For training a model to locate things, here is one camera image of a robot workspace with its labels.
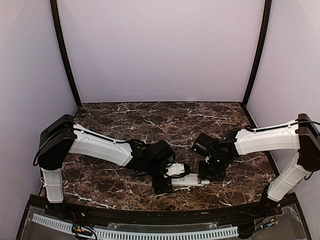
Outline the white remote control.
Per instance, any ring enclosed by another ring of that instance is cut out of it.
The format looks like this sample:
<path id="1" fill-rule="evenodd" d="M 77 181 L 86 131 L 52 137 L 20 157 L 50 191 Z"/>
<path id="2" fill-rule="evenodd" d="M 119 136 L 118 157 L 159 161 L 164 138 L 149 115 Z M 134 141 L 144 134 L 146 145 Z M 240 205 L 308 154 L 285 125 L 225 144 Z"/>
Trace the white remote control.
<path id="1" fill-rule="evenodd" d="M 202 187 L 210 184 L 208 179 L 200 179 L 196 173 L 190 173 L 184 177 L 172 178 L 171 184 L 175 187 Z"/>

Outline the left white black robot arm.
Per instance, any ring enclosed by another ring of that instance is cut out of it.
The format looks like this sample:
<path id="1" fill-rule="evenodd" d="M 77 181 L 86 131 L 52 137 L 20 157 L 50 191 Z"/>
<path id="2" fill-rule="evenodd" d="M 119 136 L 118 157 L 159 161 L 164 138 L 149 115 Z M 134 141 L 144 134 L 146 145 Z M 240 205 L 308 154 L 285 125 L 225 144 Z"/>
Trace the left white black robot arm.
<path id="1" fill-rule="evenodd" d="M 150 175 L 156 194 L 173 190 L 168 168 L 173 166 L 175 153 L 166 141 L 148 144 L 137 139 L 110 138 L 74 123 L 74 118 L 65 114 L 41 132 L 32 163 L 40 167 L 50 208 L 60 218 L 67 218 L 71 213 L 70 206 L 64 202 L 62 179 L 62 166 L 68 154 L 105 160 Z"/>

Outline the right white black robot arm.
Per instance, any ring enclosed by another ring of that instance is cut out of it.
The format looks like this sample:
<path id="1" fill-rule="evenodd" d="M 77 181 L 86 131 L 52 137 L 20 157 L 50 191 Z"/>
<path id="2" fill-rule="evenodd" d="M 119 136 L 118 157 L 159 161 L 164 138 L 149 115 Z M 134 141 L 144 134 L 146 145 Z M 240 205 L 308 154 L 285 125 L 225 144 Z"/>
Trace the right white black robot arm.
<path id="1" fill-rule="evenodd" d="M 253 214 L 266 217 L 302 180 L 320 169 L 320 124 L 306 113 L 286 123 L 262 128 L 233 128 L 217 139 L 200 133 L 191 149 L 204 159 L 198 164 L 202 179 L 223 181 L 236 157 L 258 152 L 281 157 L 289 154 L 287 166 L 264 189 Z"/>

